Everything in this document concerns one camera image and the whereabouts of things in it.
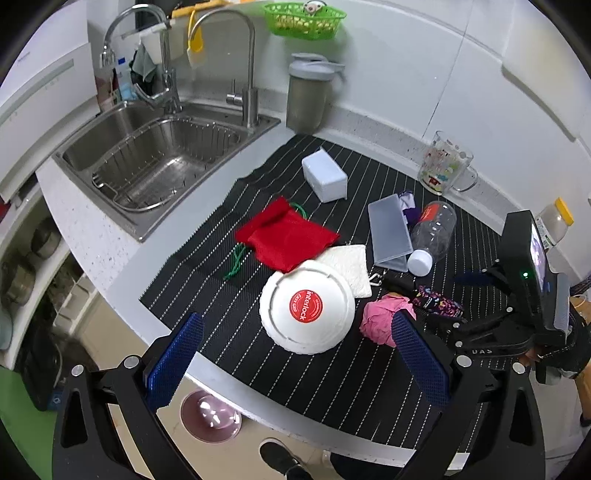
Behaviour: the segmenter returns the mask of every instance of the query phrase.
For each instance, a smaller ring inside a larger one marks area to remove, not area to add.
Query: screen
[[[542,247],[542,242],[535,225],[531,224],[531,243],[530,243],[531,259],[534,262],[535,276],[540,284],[540,291],[544,291],[544,277],[546,274],[546,254]]]

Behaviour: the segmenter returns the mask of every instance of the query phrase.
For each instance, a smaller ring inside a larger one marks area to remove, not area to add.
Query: red label
[[[290,300],[290,313],[301,323],[310,323],[322,313],[322,299],[312,290],[300,290]]]
[[[428,205],[424,210],[421,218],[419,218],[419,222],[430,222],[431,220],[435,220],[435,216],[437,215],[437,211],[439,210],[439,205],[436,203],[435,205]]]

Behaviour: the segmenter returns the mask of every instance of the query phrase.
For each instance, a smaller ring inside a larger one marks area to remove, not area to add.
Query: empty water bottle
[[[455,226],[456,212],[448,203],[431,202],[425,207],[411,234],[414,252],[408,258],[410,273],[424,277],[446,256]]]

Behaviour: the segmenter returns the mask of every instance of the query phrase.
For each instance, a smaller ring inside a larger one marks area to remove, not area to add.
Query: kitchen faucet
[[[254,88],[254,68],[255,68],[255,26],[252,20],[242,12],[230,8],[218,8],[211,10],[195,22],[191,33],[189,34],[189,43],[195,37],[195,32],[203,22],[215,14],[233,14],[242,18],[248,25],[248,80],[242,94],[236,93],[235,82],[232,81],[232,93],[226,95],[226,103],[242,107],[242,122],[247,128],[252,128],[258,124],[258,89]]]
[[[164,113],[179,113],[181,111],[180,100],[178,99],[177,78],[174,68],[170,66],[170,42],[168,40],[168,29],[170,23],[166,18],[164,11],[156,5],[138,4],[127,10],[123,10],[111,23],[105,34],[105,42],[103,44],[103,51],[100,54],[100,64],[102,67],[110,66],[115,63],[115,53],[111,49],[111,37],[115,31],[115,27],[129,14],[137,12],[148,12],[156,17],[159,23],[163,23],[166,28],[160,31],[160,50],[162,51],[162,80],[164,84],[164,91],[156,95],[148,95],[141,87],[134,84],[134,89],[138,96],[146,102],[151,108],[156,108],[164,104]]]

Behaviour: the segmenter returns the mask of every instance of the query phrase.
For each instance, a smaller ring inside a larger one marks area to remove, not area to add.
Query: gray cloth
[[[154,74],[156,73],[156,65],[150,58],[150,55],[146,51],[146,48],[143,44],[139,45],[138,52],[135,55],[134,64],[131,67],[132,72],[141,75],[142,80],[145,83],[149,83],[154,78]]]

